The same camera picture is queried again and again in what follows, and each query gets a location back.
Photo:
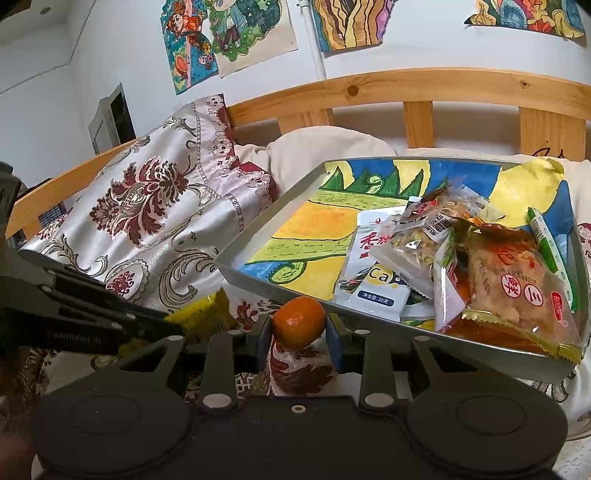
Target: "yellow snack package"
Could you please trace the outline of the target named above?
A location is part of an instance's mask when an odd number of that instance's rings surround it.
[[[189,343],[202,342],[214,333],[230,330],[237,324],[230,314],[230,301],[223,288],[171,313],[164,320],[179,324]]]

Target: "wooden headboard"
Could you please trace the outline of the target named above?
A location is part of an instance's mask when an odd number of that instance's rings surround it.
[[[333,108],[402,102],[410,148],[434,147],[433,102],[494,103],[519,108],[519,151],[575,161],[585,156],[585,121],[591,120],[591,86],[554,77],[473,68],[390,70],[310,83],[228,107],[233,127],[277,119],[282,134],[313,125],[335,125]],[[31,238],[38,217],[84,189],[120,145],[73,168],[20,199],[7,236],[23,230]]]

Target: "poster on wall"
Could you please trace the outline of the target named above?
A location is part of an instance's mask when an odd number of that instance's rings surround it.
[[[202,33],[203,0],[166,0],[162,7],[164,45],[177,95],[217,72],[212,44]]]
[[[203,0],[220,76],[297,50],[285,0]]]
[[[312,11],[320,50],[378,45],[394,0],[313,0]]]
[[[568,38],[585,35],[575,0],[476,0],[467,25],[532,30]]]

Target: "metal tray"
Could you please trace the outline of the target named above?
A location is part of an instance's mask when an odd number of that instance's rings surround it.
[[[396,160],[416,160],[417,157],[393,157]],[[471,158],[420,157],[425,160],[454,160],[500,165],[503,170],[516,167],[518,163],[477,160]],[[366,160],[364,158],[347,161]],[[285,303],[299,294],[285,287],[268,283],[246,275],[238,270],[250,260],[270,237],[293,215],[293,213],[320,187],[326,170],[324,164],[308,173],[286,194],[264,211],[240,233],[217,257],[216,265],[229,283],[261,297]],[[576,228],[570,231],[567,247],[567,269],[572,275],[574,287],[579,292],[580,306],[575,317],[580,325],[581,338],[589,337],[589,279],[579,234]],[[343,321],[351,329],[368,329],[380,332],[392,341],[410,339],[416,335],[437,338],[459,353],[471,356],[492,368],[517,378],[558,383],[573,369],[574,364],[564,358],[554,358],[538,353],[523,352],[483,343],[428,332],[403,323],[387,322],[379,317],[348,309],[330,301],[322,301],[327,313],[343,315]]]

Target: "plastic snack bag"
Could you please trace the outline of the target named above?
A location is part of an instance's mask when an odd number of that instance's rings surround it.
[[[466,307],[465,300],[456,288],[458,285],[456,268],[456,235],[451,230],[435,253],[435,262],[433,264],[436,332],[451,324]]]
[[[482,196],[466,186],[444,186],[411,204],[397,222],[392,239],[371,248],[379,262],[398,273],[427,298],[435,295],[433,262],[452,229],[453,218],[493,222],[502,216]]]
[[[463,318],[489,322],[574,363],[582,358],[577,324],[563,282],[522,230],[481,225],[468,233],[472,302]]]
[[[535,240],[538,242],[538,251],[544,258],[550,271],[564,282],[564,296],[566,297],[570,310],[575,311],[577,309],[576,293],[566,273],[566,263],[558,250],[550,229],[548,229],[548,225],[546,225],[544,217],[538,209],[529,207],[527,209],[527,219],[534,233]]]
[[[367,276],[369,269],[374,266],[375,258],[369,253],[374,245],[388,242],[391,236],[389,231],[396,224],[404,207],[391,207],[386,209],[364,210],[357,215],[357,231],[347,252],[347,260],[340,272],[335,285],[333,301],[345,304],[352,293]]]
[[[344,305],[390,322],[399,322],[409,295],[410,287],[402,278],[389,268],[375,264]]]

